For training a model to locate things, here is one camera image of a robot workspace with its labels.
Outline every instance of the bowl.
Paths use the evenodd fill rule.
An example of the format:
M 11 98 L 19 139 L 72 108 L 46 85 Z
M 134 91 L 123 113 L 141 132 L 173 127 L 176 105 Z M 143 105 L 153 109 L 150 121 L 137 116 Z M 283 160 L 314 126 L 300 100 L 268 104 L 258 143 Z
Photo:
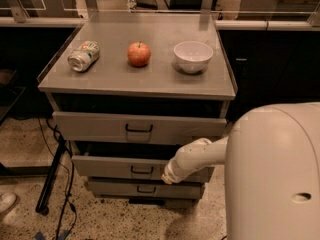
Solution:
M 179 67 L 190 74 L 205 69 L 213 56 L 213 50 L 205 43 L 186 41 L 174 47 L 176 62 Z

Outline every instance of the drawer handle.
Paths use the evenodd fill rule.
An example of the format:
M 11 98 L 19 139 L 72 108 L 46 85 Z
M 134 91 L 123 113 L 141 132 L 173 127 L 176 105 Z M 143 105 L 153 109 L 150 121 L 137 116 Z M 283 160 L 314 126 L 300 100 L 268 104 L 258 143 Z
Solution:
M 150 125 L 148 130 L 136 130 L 136 129 L 129 129 L 129 124 L 126 124 L 126 131 L 127 132 L 140 132 L 140 133 L 150 133 L 153 129 L 153 125 Z
M 153 187 L 152 190 L 146 191 L 146 190 L 141 190 L 140 186 L 137 186 L 137 192 L 142 194 L 153 194 L 156 192 L 156 187 Z
M 151 167 L 149 172 L 138 172 L 138 171 L 134 170 L 133 166 L 131 166 L 131 172 L 135 173 L 135 174 L 152 174 L 153 173 L 153 166 Z

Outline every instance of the silver can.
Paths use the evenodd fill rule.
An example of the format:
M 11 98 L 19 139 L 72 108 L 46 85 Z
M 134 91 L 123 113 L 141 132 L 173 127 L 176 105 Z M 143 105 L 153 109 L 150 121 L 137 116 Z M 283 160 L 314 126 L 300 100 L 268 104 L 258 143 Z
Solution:
M 68 56 L 68 62 L 74 71 L 84 72 L 99 58 L 100 47 L 95 41 L 85 41 Z

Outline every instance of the red apple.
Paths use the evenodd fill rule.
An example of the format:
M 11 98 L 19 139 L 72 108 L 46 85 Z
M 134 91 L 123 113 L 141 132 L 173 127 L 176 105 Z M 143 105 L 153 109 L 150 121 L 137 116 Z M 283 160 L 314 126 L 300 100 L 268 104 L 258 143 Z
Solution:
M 133 66 L 142 67 L 148 64 L 150 57 L 150 48 L 142 42 L 132 43 L 128 48 L 128 60 Z

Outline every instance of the white shoe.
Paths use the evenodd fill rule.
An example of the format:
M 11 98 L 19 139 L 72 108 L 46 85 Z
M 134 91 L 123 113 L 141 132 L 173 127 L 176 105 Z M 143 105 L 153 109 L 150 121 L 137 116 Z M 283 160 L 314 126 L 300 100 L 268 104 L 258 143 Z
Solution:
M 4 193 L 0 196 L 0 213 L 7 211 L 16 201 L 14 193 Z

